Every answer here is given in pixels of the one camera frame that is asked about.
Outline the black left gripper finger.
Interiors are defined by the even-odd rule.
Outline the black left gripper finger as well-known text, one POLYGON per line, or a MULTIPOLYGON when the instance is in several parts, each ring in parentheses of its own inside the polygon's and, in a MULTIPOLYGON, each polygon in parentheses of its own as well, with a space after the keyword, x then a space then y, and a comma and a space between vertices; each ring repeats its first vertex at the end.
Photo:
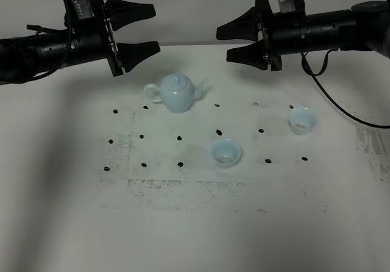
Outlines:
POLYGON ((157 41, 138 44, 117 43, 121 66, 125 72, 130 72, 139 63, 160 52, 157 41))
POLYGON ((141 4, 123 0, 106 0, 108 17, 113 31, 131 23, 156 16, 153 4, 141 4))

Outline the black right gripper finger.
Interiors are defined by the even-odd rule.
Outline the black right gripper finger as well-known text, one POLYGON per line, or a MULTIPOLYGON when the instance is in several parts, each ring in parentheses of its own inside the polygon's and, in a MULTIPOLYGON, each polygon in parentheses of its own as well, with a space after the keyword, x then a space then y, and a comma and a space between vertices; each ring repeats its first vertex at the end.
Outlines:
POLYGON ((226 61, 266 70, 267 61, 264 59, 265 52, 264 40, 260 40, 251 45, 229 49, 227 51, 226 61))
POLYGON ((218 40, 258 41, 258 32, 256 9, 251 7, 237 19, 218 27, 216 38, 218 40))

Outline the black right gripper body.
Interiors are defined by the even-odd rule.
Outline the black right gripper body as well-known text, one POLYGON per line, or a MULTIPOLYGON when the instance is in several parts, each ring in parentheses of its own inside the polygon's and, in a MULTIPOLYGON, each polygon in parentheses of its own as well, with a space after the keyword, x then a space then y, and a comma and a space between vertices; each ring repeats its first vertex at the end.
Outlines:
POLYGON ((306 17, 305 1, 294 2, 295 11, 273 13, 269 0, 255 1, 257 24, 266 48, 264 59, 267 61, 267 69, 270 68, 272 71, 281 70, 282 46, 287 45, 288 49, 294 47, 297 37, 293 36, 293 32, 299 28, 301 19, 306 17))

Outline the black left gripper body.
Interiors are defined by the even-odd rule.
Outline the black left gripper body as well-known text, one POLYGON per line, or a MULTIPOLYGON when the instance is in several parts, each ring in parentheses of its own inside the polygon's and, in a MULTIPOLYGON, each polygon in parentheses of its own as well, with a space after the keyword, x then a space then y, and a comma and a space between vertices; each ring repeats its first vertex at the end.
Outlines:
POLYGON ((123 75, 123 70, 117 58, 116 45, 105 15, 105 3, 103 0, 90 0, 93 10, 95 27, 100 36, 100 47, 107 59, 113 76, 123 75))

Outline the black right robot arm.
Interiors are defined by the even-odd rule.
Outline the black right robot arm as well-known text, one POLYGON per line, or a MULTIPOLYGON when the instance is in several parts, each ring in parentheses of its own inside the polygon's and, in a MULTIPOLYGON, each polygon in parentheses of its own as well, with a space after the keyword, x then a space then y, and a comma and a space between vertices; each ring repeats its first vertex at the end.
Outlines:
POLYGON ((261 70, 279 71, 282 56, 311 51, 375 51, 389 57, 389 0, 355 4, 350 9, 308 15, 304 0, 268 0, 216 30, 218 40, 250 40, 229 49, 226 60, 261 70))

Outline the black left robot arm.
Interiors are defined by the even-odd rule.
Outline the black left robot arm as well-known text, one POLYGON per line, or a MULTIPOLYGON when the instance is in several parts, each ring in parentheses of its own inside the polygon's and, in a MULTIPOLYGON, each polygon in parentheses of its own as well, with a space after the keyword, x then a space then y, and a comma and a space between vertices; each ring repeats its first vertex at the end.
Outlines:
POLYGON ((122 0, 90 0, 93 15, 80 20, 65 15, 64 30, 36 27, 28 37, 1 40, 1 82, 23 84, 42 79, 60 68, 96 60, 108 61, 113 76, 134 69, 160 52, 157 41, 117 43, 118 29, 156 15, 152 4, 122 0))

